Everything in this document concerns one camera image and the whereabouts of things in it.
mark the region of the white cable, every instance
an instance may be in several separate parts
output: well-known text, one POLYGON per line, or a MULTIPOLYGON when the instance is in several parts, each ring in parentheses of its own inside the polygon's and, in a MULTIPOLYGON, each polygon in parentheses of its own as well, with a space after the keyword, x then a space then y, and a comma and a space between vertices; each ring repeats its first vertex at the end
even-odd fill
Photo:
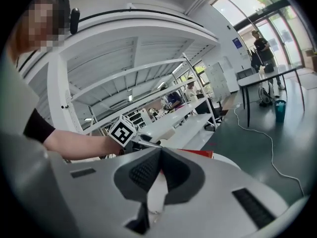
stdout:
POLYGON ((246 128, 244 128, 244 127, 242 127, 242 126, 240 125, 240 120, 239 120, 239 117, 238 117, 238 115, 237 115, 237 113, 236 113, 236 109, 240 107, 240 104, 241 104, 241 103, 238 103, 238 104, 239 104, 239 106, 237 106, 237 107, 234 109, 234 114, 236 115, 236 117, 237 117, 237 119, 238 119, 238 125, 239 125, 239 127, 242 128, 242 129, 248 130, 248 131, 255 131, 255 132, 257 132, 257 133, 264 134, 265 136, 267 136, 267 137, 271 140, 271 144, 272 144, 272 148, 271 148, 271 151, 272 151, 271 164, 272 164, 272 166, 274 167, 274 169, 275 169, 281 176, 296 180, 297 183, 298 183, 298 185, 299 185, 299 187, 300 187, 300 189, 301 189, 301 191, 302 191, 303 196, 305 196, 304 190, 303 190, 302 185, 301 185, 301 181, 300 181, 298 178, 296 178, 296 177, 291 177, 291 176, 287 176, 287 175, 282 174, 282 173, 276 168, 276 166, 274 165, 274 163, 273 163, 273 158, 274 158, 273 139, 272 139, 269 135, 267 135, 266 133, 264 133, 264 132, 262 132, 262 131, 258 131, 258 130, 256 130, 256 129, 246 129, 246 128))

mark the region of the hand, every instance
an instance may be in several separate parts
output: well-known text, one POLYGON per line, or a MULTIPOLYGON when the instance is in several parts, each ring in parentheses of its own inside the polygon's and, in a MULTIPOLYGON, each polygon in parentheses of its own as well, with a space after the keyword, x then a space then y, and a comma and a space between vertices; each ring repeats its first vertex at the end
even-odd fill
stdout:
POLYGON ((110 136, 106 136, 106 154, 115 154, 119 155, 120 151, 123 150, 123 147, 117 143, 110 136))

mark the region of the teal bin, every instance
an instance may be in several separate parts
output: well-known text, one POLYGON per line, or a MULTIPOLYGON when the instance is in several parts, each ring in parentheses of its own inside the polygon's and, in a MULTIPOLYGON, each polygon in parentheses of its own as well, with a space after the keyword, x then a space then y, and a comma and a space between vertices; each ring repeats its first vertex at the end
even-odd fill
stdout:
POLYGON ((286 111, 286 101, 276 101, 275 102, 276 122, 284 122, 285 111, 286 111))

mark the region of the gray plastic device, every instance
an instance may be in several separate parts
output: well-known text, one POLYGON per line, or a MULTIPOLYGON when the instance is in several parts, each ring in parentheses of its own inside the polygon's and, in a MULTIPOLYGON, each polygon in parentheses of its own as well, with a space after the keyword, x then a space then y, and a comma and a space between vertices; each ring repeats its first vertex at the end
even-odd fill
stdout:
POLYGON ((288 208, 236 167, 167 148, 66 164, 23 136, 1 134, 1 163, 13 193, 56 237, 244 237, 288 208), (159 171, 168 194, 149 228, 147 192, 159 171))

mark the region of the ceiling light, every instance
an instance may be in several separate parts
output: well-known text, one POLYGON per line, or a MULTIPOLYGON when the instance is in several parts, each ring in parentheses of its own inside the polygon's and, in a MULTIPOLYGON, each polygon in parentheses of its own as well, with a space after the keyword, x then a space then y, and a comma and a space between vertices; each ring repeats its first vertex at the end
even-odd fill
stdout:
POLYGON ((158 89, 165 84, 165 81, 159 84, 158 89))
POLYGON ((181 66, 183 66, 183 63, 181 63, 175 70, 173 70, 173 74, 174 74, 174 72, 176 72, 181 66))

